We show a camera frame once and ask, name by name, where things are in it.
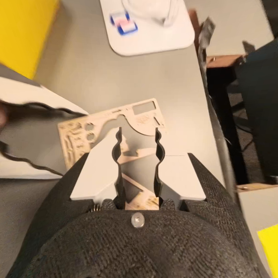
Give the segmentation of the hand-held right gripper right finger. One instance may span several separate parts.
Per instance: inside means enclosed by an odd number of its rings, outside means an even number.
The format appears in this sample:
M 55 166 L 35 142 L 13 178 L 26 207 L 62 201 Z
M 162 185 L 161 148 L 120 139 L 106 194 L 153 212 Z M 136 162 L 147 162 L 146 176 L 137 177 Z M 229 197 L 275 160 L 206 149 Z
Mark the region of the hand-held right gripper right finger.
M 163 128 L 155 129 L 156 157 L 154 193 L 161 202 L 174 204 L 183 200 L 204 201 L 205 193 L 197 177 L 186 147 L 175 134 Z

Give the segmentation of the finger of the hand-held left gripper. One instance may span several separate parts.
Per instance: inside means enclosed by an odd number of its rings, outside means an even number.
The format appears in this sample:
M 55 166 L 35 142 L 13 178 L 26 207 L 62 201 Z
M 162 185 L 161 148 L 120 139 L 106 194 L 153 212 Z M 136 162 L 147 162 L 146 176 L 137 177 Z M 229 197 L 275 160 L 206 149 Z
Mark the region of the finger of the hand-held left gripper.
M 0 100 L 9 105 L 38 105 L 50 110 L 88 115 L 81 107 L 3 64 L 0 65 Z
M 0 178 L 55 180 L 63 174 L 45 166 L 36 165 L 26 158 L 18 158 L 8 153 L 8 145 L 0 142 Z

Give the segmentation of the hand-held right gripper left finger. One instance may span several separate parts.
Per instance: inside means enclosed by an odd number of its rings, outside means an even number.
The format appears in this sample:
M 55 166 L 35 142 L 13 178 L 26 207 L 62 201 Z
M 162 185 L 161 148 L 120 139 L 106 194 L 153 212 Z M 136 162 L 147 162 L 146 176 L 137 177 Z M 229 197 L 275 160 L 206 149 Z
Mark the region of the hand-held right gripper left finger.
M 121 142 L 122 128 L 116 127 L 90 150 L 71 192 L 72 203 L 101 207 L 109 199 L 117 209 L 125 209 L 126 193 L 118 162 Z

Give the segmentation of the wooden parts sheet with round holes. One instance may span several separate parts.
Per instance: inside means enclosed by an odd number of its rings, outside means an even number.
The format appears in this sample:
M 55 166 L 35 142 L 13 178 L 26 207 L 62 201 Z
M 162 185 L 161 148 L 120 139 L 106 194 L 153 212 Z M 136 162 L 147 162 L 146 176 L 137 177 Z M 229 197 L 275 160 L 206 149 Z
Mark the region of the wooden parts sheet with round holes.
M 165 119 L 155 98 L 58 123 L 67 170 L 91 150 L 105 124 L 119 116 L 123 116 L 133 130 L 144 136 L 155 136 L 156 128 L 166 130 Z

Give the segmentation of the wooden parts sheet with slotted blocks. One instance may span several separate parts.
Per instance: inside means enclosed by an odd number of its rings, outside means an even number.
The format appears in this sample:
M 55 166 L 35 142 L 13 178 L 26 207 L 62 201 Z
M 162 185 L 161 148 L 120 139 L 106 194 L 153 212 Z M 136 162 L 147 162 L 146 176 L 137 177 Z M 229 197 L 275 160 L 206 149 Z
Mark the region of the wooden parts sheet with slotted blocks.
M 126 193 L 125 210 L 158 210 L 159 199 L 155 194 L 122 173 Z

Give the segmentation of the yellow panel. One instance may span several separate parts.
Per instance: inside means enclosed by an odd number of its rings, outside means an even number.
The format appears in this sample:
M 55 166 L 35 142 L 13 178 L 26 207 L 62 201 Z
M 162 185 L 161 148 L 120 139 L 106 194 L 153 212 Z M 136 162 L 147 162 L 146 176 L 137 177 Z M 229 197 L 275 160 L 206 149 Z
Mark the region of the yellow panel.
M 61 1 L 0 1 L 0 62 L 33 79 Z
M 257 232 L 273 278 L 278 277 L 278 225 Z

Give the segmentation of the dark chair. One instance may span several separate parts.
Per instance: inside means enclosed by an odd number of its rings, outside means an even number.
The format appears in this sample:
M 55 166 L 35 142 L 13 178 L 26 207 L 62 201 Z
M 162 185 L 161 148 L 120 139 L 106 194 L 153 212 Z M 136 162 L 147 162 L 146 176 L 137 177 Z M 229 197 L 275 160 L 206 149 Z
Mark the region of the dark chair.
M 235 69 L 264 179 L 278 179 L 278 40 L 246 56 Z

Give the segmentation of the blue and white small box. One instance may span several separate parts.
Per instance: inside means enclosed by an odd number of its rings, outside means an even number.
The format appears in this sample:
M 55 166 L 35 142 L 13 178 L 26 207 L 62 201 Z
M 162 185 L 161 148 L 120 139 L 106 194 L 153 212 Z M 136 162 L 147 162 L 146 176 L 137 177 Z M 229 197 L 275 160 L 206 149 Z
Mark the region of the blue and white small box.
M 112 13 L 109 16 L 110 23 L 117 30 L 119 35 L 126 36 L 138 31 L 138 26 L 134 20 L 130 18 L 127 10 Z

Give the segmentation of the white tray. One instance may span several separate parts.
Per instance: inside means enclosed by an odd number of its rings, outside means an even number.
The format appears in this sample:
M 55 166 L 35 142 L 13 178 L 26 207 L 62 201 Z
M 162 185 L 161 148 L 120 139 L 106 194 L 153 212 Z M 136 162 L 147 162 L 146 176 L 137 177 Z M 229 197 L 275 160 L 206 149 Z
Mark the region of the white tray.
M 121 56 L 136 56 L 184 49 L 193 44 L 195 33 L 185 1 L 179 0 L 178 16 L 169 27 L 162 27 L 129 14 L 137 24 L 138 31 L 126 36 L 119 35 L 109 19 L 110 14 L 125 10 L 121 1 L 100 0 L 108 41 L 115 53 Z

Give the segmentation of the black table frame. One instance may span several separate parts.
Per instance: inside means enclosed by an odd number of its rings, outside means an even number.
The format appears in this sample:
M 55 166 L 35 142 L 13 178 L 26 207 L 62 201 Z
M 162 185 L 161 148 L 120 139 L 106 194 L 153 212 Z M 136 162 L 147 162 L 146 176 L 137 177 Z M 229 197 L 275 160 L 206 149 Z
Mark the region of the black table frame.
M 249 183 L 246 165 L 228 97 L 228 86 L 236 80 L 233 67 L 207 68 L 208 93 L 228 147 L 237 185 Z

